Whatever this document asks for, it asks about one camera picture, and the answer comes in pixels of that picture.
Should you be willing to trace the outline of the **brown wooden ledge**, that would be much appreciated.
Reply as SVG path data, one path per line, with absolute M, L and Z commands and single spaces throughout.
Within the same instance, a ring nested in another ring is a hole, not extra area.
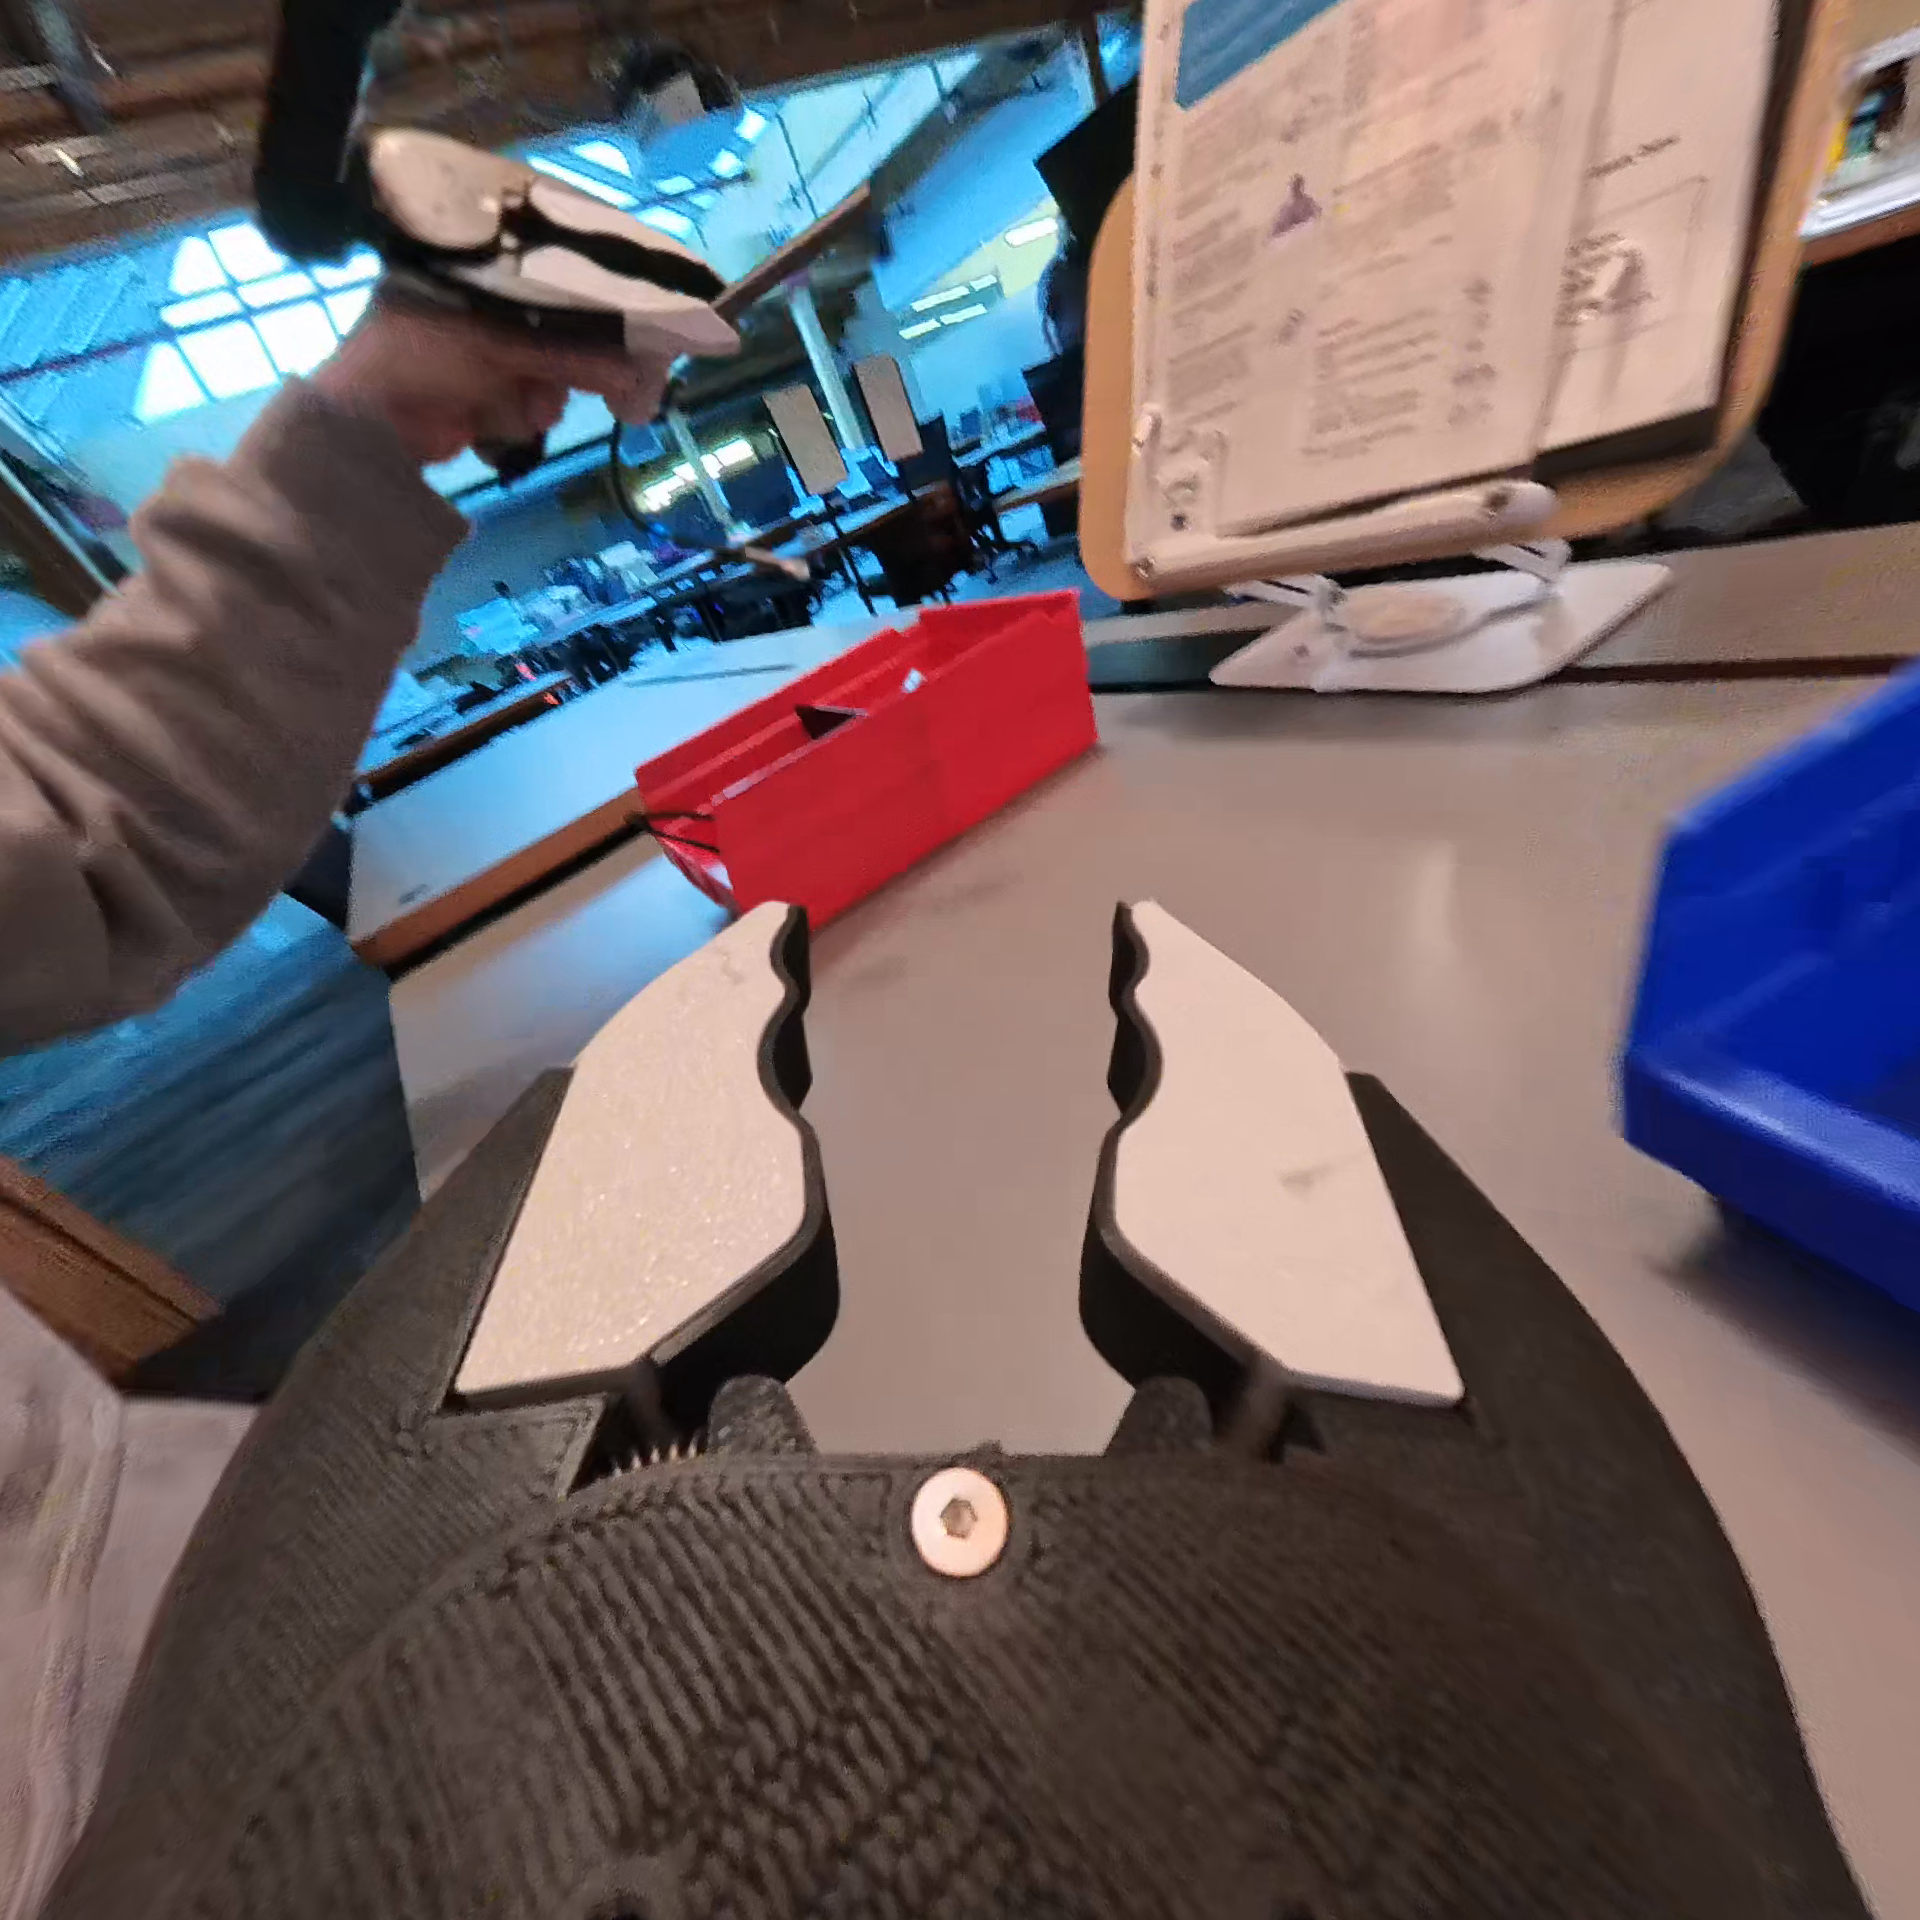
M 1 1282 L 118 1384 L 219 1311 L 165 1259 L 12 1159 L 1 1159 Z

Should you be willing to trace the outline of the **person's pale clothing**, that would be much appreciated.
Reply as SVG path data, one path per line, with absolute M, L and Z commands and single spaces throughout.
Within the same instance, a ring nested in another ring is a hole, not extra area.
M 127 1398 L 1 1296 L 1 1913 L 36 1915 L 249 1404 Z

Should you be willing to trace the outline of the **person's left forearm grey sleeve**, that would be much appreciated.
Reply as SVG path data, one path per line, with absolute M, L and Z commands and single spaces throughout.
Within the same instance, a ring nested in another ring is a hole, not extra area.
M 308 861 L 467 525 L 288 383 L 132 521 L 139 567 L 1 682 L 1 1037 L 162 1005 Z

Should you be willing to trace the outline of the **person's left hand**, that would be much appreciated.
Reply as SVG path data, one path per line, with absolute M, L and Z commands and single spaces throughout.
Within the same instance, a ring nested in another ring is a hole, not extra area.
M 382 290 L 304 383 L 334 407 L 387 426 L 419 468 L 431 468 L 544 440 L 573 395 L 596 395 L 615 422 L 645 422 L 669 367 L 656 351 L 544 341 Z

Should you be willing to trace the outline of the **wooden document holder board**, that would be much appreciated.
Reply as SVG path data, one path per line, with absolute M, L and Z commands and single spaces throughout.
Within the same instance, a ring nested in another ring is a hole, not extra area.
M 1844 105 L 1853 6 L 1788 3 L 1788 45 L 1778 65 L 1779 128 L 1752 249 L 1714 440 L 1664 459 L 1603 459 L 1547 475 L 1551 510 L 1519 532 L 1584 539 L 1660 513 L 1721 468 L 1756 422 L 1772 387 L 1804 267 L 1804 223 Z M 1087 259 L 1082 387 L 1078 555 L 1091 581 L 1124 604 L 1222 588 L 1222 560 L 1162 575 L 1128 562 L 1125 504 L 1134 444 L 1134 202 L 1136 180 L 1115 185 Z

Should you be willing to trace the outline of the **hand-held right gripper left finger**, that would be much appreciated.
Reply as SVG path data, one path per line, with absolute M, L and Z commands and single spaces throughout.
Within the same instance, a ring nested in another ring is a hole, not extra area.
M 651 1379 L 700 1420 L 727 1379 L 788 1381 L 837 1318 L 803 1015 L 810 927 L 768 902 L 588 1041 L 450 1379 L 479 1407 Z

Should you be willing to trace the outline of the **white document holder base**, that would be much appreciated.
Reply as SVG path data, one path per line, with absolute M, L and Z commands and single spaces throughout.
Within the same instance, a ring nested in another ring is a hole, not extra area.
M 1320 697 L 1498 697 L 1585 659 L 1669 580 L 1652 560 L 1576 562 L 1566 539 L 1506 542 L 1475 562 L 1417 580 L 1350 586 L 1313 574 L 1234 588 L 1287 614 L 1211 664 L 1208 679 Z

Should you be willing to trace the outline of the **red plastic bin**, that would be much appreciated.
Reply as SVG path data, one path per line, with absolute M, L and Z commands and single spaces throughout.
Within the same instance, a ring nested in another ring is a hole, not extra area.
M 1068 588 L 931 606 L 635 765 L 635 818 L 731 913 L 822 927 L 1095 748 Z

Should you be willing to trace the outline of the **printed paper sheets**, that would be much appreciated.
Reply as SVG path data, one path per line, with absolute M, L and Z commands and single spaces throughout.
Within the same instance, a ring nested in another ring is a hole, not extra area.
M 1779 3 L 1147 3 L 1125 560 L 1709 444 L 1788 50 Z

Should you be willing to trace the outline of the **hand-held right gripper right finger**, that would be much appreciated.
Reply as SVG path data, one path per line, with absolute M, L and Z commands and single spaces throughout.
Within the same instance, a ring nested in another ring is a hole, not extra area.
M 1078 1271 L 1102 1362 L 1189 1381 L 1225 1427 L 1302 1394 L 1457 1410 L 1462 1368 L 1332 1043 L 1150 899 L 1115 906 L 1108 992 L 1114 1121 Z

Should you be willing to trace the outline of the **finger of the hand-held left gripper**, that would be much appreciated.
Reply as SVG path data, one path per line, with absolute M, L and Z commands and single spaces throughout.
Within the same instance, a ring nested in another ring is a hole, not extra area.
M 382 291 L 506 337 L 628 359 L 731 357 L 739 331 L 726 281 L 693 251 L 637 251 L 622 267 L 586 251 L 407 259 L 383 251 Z
M 696 251 L 547 163 L 447 135 L 382 129 L 365 144 L 380 231 L 422 271 L 516 301 L 711 301 Z

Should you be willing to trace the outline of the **blue plastic bin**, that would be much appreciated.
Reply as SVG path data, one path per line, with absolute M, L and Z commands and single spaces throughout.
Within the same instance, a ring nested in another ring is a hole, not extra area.
M 1918 1310 L 1918 669 L 1667 829 L 1623 1139 Z

